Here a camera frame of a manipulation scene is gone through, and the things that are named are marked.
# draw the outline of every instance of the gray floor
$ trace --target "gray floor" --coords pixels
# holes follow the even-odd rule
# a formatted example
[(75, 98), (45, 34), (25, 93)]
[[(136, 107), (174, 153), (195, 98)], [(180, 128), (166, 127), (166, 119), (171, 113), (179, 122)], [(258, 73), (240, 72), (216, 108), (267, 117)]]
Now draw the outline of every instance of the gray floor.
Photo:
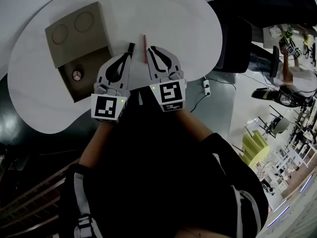
[[(220, 82), (235, 83), (235, 73), (212, 71), (206, 75)], [(193, 114), (213, 132), (219, 133), (224, 139), (228, 138), (235, 88), (231, 84), (211, 81), (211, 95), (205, 97), (193, 111)], [(188, 82), (186, 88), (186, 108), (192, 110), (195, 104), (205, 95), (202, 79)]]
[(16, 112), (9, 96), (7, 76), (0, 81), (0, 143), (11, 146), (18, 155), (83, 148), (89, 142), (96, 127), (97, 121), (91, 119), (90, 111), (87, 111), (60, 133), (40, 133), (28, 126)]

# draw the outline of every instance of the black chair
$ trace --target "black chair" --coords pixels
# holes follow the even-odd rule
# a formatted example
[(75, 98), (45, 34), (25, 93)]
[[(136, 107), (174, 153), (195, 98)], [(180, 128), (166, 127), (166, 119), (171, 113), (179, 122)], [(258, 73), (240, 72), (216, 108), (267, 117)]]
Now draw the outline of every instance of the black chair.
[(219, 61), (213, 70), (221, 72), (243, 73), (250, 61), (252, 28), (241, 17), (232, 13), (232, 9), (218, 2), (210, 1), (222, 29), (222, 49)]
[(273, 46), (273, 54), (262, 49), (261, 47), (251, 43), (251, 53), (258, 57), (265, 58), (271, 61), (270, 77), (276, 77), (278, 65), (279, 65), (279, 49), (277, 46)]
[(311, 63), (314, 64), (314, 66), (316, 66), (316, 43), (313, 44), (311, 58), (313, 59)]
[(315, 0), (220, 0), (228, 3), (236, 15), (259, 28), (276, 24), (317, 24)]

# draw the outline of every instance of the desk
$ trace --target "desk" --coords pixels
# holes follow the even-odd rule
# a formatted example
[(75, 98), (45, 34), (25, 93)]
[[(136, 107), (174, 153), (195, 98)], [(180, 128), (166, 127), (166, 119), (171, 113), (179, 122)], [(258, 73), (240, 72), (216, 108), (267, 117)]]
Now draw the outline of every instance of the desk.
[[(209, 78), (221, 82), (235, 83), (234, 73), (211, 71)], [(0, 80), (0, 142), (12, 147), (18, 146), (17, 151), (34, 154), (67, 152), (87, 146), (100, 122), (91, 118), (90, 110), (81, 115), (67, 129), (56, 134), (43, 134), (30, 128), (16, 112), (12, 105), (7, 77)], [(202, 80), (188, 82), (186, 89), (186, 109), (192, 110), (194, 105), (204, 96)], [(228, 139), (235, 89), (229, 84), (210, 81), (211, 95), (204, 98), (193, 112), (203, 124), (212, 131)]]
[(12, 51), (8, 89), (21, 118), (43, 133), (57, 133), (90, 109), (90, 98), (73, 103), (55, 69), (44, 29), (92, 2), (102, 5), (114, 55), (136, 43), (129, 89), (150, 84), (143, 64), (142, 34), (148, 45), (165, 48), (180, 60), (188, 81), (216, 65), (222, 47), (219, 20), (204, 0), (53, 0), (26, 26)]

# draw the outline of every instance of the person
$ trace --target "person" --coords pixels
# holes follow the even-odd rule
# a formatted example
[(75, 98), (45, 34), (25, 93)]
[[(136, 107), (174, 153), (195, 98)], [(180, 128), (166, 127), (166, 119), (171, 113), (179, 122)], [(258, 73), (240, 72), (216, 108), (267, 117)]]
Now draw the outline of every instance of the person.
[(299, 95), (310, 98), (317, 91), (317, 76), (307, 69), (300, 67), (298, 58), (294, 57), (295, 66), (289, 66), (289, 53), (286, 47), (281, 48), (284, 56), (284, 63), (280, 62), (275, 78), (270, 77), (271, 61), (251, 54), (248, 69), (253, 72), (260, 72), (268, 84), (287, 86), (291, 92), (296, 92)]
[(271, 187), (271, 185), (270, 185), (265, 179), (263, 179), (263, 180), (261, 181), (261, 183), (264, 184), (265, 187), (268, 188), (269, 192), (273, 192), (273, 188)]
[(283, 169), (279, 169), (280, 174), (275, 174), (275, 175), (280, 176), (284, 180), (289, 180), (292, 178), (291, 173), (298, 170), (299, 170), (299, 166), (295, 166), (292, 163), (287, 163), (284, 165)]
[(267, 215), (259, 179), (232, 147), (187, 110), (163, 113), (145, 87), (69, 167), (59, 236), (254, 238)]

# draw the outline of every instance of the person's arm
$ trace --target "person's arm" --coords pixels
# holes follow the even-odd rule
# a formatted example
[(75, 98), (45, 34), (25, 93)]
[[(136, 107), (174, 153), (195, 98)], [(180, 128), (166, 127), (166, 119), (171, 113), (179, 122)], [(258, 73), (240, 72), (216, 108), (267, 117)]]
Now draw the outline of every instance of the person's arm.
[(175, 238), (229, 238), (221, 234), (216, 234), (214, 232), (200, 229), (200, 228), (186, 228), (180, 229)]
[(287, 172), (288, 173), (291, 173), (291, 172), (294, 172), (295, 171), (295, 166), (292, 164), (292, 163), (288, 163), (287, 164)]
[(284, 53), (283, 82), (285, 85), (293, 85), (293, 74), (290, 72), (288, 66), (288, 51), (287, 49), (283, 49), (282, 51)]
[(114, 124), (109, 122), (102, 122), (99, 125), (95, 135), (84, 150), (79, 160), (79, 164), (91, 169), (97, 165), (113, 127)]
[(203, 123), (189, 113), (189, 111), (182, 109), (175, 111), (175, 113), (183, 127), (199, 142), (203, 141), (206, 137), (213, 133)]
[(299, 61), (298, 58), (294, 57), (294, 64), (296, 67), (299, 67)]

